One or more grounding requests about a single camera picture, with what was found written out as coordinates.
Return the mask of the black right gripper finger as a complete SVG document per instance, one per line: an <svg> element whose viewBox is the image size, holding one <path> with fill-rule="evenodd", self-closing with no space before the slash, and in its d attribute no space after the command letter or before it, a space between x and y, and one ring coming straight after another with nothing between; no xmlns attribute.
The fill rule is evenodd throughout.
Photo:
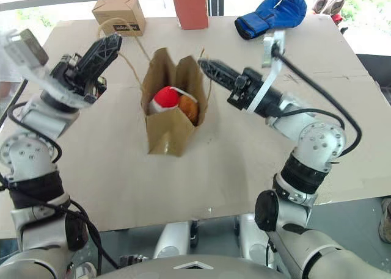
<svg viewBox="0 0 391 279"><path fill-rule="evenodd" d="M236 71L230 68L206 67L203 68L203 72L208 78L223 86L227 90L233 90L237 78Z"/></svg>
<svg viewBox="0 0 391 279"><path fill-rule="evenodd" d="M214 81L234 81L241 75L220 60L199 59L197 62L203 73Z"/></svg>

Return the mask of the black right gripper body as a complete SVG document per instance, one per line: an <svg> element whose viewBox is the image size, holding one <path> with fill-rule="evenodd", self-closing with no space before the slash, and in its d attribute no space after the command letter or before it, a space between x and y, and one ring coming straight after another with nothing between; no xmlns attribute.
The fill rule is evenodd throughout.
<svg viewBox="0 0 391 279"><path fill-rule="evenodd" d="M227 102L239 110L247 109L263 85L263 75L246 67L234 83Z"/></svg>

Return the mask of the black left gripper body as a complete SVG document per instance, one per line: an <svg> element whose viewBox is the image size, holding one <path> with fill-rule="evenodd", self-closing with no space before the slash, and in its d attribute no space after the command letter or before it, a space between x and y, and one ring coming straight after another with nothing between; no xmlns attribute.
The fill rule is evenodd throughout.
<svg viewBox="0 0 391 279"><path fill-rule="evenodd" d="M93 104L107 89L106 80L101 78L107 67L100 56L64 54L50 75L71 93Z"/></svg>

